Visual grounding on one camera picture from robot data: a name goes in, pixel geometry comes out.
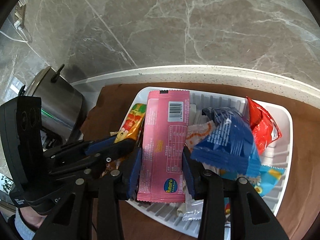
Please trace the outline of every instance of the marble wall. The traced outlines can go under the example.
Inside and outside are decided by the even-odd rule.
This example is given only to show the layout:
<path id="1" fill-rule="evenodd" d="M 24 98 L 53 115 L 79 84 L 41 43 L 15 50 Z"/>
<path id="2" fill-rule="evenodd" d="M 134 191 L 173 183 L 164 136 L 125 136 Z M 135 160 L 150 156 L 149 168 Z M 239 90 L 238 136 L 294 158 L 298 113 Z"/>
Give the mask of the marble wall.
<path id="1" fill-rule="evenodd" d="M 65 63 L 70 82 L 145 66 L 210 64 L 320 88 L 320 28 L 302 0 L 28 0 L 25 26 L 29 45 L 0 36 L 7 81 L 28 83 L 47 64 Z"/>

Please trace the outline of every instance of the blue oval logo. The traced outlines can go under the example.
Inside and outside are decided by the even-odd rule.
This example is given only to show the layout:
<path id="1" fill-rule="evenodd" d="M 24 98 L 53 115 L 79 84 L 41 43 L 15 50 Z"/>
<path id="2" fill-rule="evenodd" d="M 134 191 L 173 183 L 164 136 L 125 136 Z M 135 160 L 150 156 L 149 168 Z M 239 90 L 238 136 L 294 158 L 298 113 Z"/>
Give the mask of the blue oval logo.
<path id="1" fill-rule="evenodd" d="M 176 192 L 178 189 L 178 184 L 175 179 L 167 179 L 164 184 L 164 191 L 167 193 Z"/>

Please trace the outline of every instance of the red snack wrapper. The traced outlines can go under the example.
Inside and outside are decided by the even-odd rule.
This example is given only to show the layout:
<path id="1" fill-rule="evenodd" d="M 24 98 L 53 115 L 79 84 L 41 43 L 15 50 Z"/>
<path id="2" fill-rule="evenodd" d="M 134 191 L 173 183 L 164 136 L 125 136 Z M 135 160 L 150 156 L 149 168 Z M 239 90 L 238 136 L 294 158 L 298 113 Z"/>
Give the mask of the red snack wrapper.
<path id="1" fill-rule="evenodd" d="M 250 128 L 258 153 L 261 155 L 268 145 L 281 138 L 282 134 L 275 120 L 266 109 L 249 97 L 247 97 L 247 100 L 250 114 Z"/>

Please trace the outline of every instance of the silver bolt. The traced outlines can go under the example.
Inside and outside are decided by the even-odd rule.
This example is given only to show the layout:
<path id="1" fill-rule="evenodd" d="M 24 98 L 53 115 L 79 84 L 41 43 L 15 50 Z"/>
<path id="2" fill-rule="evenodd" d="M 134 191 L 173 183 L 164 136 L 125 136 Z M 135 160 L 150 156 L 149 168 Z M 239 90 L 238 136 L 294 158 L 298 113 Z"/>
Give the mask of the silver bolt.
<path id="1" fill-rule="evenodd" d="M 76 180 L 76 184 L 77 184 L 77 185 L 82 185 L 82 184 L 84 184 L 84 179 L 77 179 L 77 180 Z"/>
<path id="2" fill-rule="evenodd" d="M 241 183 L 241 184 L 247 184 L 247 179 L 246 178 L 244 178 L 244 177 L 241 177 L 241 178 L 239 178 L 239 182 Z"/>
<path id="3" fill-rule="evenodd" d="M 210 170 L 204 170 L 203 171 L 203 175 L 204 176 L 211 176 L 211 174 L 212 174 L 212 171 L 210 171 Z"/>
<path id="4" fill-rule="evenodd" d="M 84 174 L 90 174 L 90 172 L 91 172 L 91 169 L 85 169 L 84 170 Z"/>
<path id="5" fill-rule="evenodd" d="M 119 170 L 112 170 L 112 171 L 110 172 L 110 174 L 111 174 L 111 176 L 116 177 L 116 176 L 118 176 L 118 175 L 120 174 L 120 171 L 119 171 Z"/>

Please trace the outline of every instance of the brown tabletop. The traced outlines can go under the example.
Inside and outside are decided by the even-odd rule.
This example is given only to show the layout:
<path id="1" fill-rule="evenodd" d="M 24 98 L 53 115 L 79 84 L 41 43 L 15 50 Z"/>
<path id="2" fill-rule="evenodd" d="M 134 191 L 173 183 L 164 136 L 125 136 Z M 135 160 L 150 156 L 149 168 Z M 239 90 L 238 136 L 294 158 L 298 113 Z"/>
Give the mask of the brown tabletop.
<path id="1" fill-rule="evenodd" d="M 118 131 L 136 94 L 159 86 L 228 94 L 284 106 L 293 119 L 293 155 L 288 185 L 277 218 L 292 240 L 300 240 L 320 211 L 320 110 L 265 92 L 226 85 L 197 83 L 124 84 L 104 87 L 81 130 L 85 140 L 98 140 Z M 191 239 L 121 203 L 126 239 Z"/>

